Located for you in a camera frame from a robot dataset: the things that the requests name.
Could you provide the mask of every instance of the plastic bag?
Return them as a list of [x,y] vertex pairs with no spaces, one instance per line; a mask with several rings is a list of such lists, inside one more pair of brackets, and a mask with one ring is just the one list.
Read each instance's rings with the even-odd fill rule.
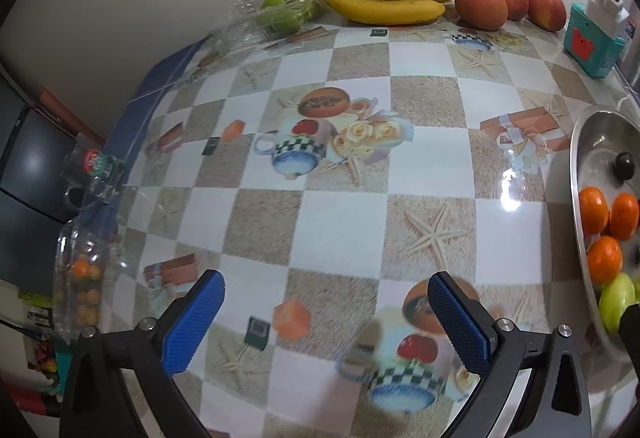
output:
[[227,21],[214,28],[195,64],[180,80],[196,80],[221,69],[227,55],[262,42],[282,39],[312,29],[307,24],[326,10],[323,0],[239,0]]
[[85,326],[100,320],[103,276],[109,259],[106,242],[76,219],[58,237],[53,289],[53,323],[65,342],[77,339]]

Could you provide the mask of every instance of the orange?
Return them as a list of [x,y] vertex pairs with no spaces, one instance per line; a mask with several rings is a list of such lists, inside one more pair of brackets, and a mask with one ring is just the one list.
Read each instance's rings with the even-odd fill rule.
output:
[[89,272],[87,273],[87,275],[89,276],[89,278],[95,281],[100,278],[102,272],[100,271],[100,267],[98,265],[92,264],[89,267]]
[[633,194],[622,193],[614,199],[611,206],[609,230],[620,241],[629,239],[638,228],[640,207]]
[[609,221],[609,208],[604,196],[596,187],[587,187],[578,194],[580,219],[585,235],[600,233]]
[[607,284],[616,278],[622,268],[622,250],[618,241],[603,235],[587,252],[589,275],[596,284]]
[[71,267],[71,277],[81,279],[89,275],[91,265],[84,259],[78,259]]
[[84,312],[84,322],[90,326],[94,326],[100,318],[100,312],[97,308],[87,308]]
[[87,304],[100,304],[100,292],[98,292],[95,288],[91,288],[91,290],[86,293],[85,299]]

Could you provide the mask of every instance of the metal bowl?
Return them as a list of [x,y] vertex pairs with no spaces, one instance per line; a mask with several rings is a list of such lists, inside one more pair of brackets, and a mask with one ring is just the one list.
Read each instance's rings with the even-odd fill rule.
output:
[[[585,238],[578,202],[578,192],[588,186],[599,188],[609,206],[620,193],[632,193],[636,198],[639,196],[640,172],[624,183],[619,182],[613,175],[612,163],[621,152],[631,153],[635,161],[640,164],[640,127],[607,107],[592,106],[585,110],[575,123],[571,138],[571,193],[574,201],[575,234],[582,280],[593,325],[600,342],[611,357],[619,362],[630,362],[619,336],[607,333],[600,318],[596,299],[600,287],[591,281],[586,252],[598,236]],[[628,273],[632,280],[636,280],[640,275],[640,269],[634,264],[637,245],[637,237],[620,242],[624,256],[622,271]]]

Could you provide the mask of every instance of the blue gripper pad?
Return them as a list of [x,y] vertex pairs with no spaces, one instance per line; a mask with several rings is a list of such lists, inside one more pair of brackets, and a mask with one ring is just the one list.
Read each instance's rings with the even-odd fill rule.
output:
[[196,293],[164,338],[161,360],[169,377],[187,369],[224,299],[225,278],[220,272],[215,272]]
[[489,340],[438,275],[429,280],[428,296],[431,310],[447,332],[466,370],[484,376],[491,358]]

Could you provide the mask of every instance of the black cabinet door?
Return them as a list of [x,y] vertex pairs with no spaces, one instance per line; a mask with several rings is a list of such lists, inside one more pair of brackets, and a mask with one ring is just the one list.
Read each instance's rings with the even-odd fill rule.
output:
[[62,162],[74,141],[35,111],[27,113],[0,178],[0,189],[59,221],[74,213],[64,206]]
[[0,75],[0,155],[9,141],[25,103]]
[[50,296],[61,223],[0,192],[0,279]]

